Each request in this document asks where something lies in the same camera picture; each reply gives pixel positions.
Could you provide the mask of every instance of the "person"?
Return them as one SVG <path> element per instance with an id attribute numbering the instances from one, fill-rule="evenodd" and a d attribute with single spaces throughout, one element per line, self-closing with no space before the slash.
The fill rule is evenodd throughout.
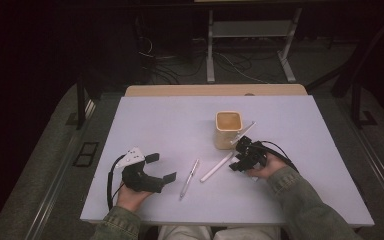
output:
<path id="1" fill-rule="evenodd" d="M 361 239 L 299 173 L 278 157 L 267 153 L 264 168 L 248 170 L 247 174 L 267 180 L 278 198 L 287 226 L 294 239 Z M 149 192 L 135 192 L 121 187 L 117 204 L 97 225 L 92 239 L 138 239 L 140 218 L 134 214 Z M 276 239 L 276 228 L 228 228 L 216 233 L 214 239 Z M 207 226 L 163 226 L 159 239 L 211 239 Z"/>

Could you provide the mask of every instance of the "cup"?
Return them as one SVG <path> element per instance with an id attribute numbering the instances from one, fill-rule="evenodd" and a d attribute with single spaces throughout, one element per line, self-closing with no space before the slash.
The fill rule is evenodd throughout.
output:
<path id="1" fill-rule="evenodd" d="M 216 133 L 214 144 L 217 149 L 234 149 L 231 144 L 239 131 L 242 130 L 241 114 L 233 111 L 222 111 L 216 114 Z"/>

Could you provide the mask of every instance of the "person's left hand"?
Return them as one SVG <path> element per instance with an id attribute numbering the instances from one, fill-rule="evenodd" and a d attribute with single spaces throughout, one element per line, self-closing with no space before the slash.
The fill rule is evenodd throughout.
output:
<path id="1" fill-rule="evenodd" d="M 149 196 L 151 192 L 136 192 L 126 185 L 123 185 L 118 192 L 117 206 L 125 208 L 131 212 L 136 212 L 142 202 Z"/>

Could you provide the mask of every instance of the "pants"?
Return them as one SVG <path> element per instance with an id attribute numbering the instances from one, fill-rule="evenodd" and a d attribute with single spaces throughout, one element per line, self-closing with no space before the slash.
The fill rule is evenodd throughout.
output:
<path id="1" fill-rule="evenodd" d="M 162 226 L 158 240 L 280 240 L 279 227 L 229 227 L 214 238 L 208 226 Z"/>

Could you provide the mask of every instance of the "sleeve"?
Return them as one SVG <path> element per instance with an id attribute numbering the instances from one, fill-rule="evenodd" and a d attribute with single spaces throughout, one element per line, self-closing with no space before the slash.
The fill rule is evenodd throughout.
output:
<path id="1" fill-rule="evenodd" d="M 347 222 L 323 203 L 311 184 L 290 167 L 275 172 L 268 184 L 275 192 L 296 239 L 361 239 Z"/>
<path id="2" fill-rule="evenodd" d="M 113 207 L 104 220 L 96 226 L 91 239 L 123 239 L 137 240 L 140 228 L 140 218 L 121 207 Z"/>

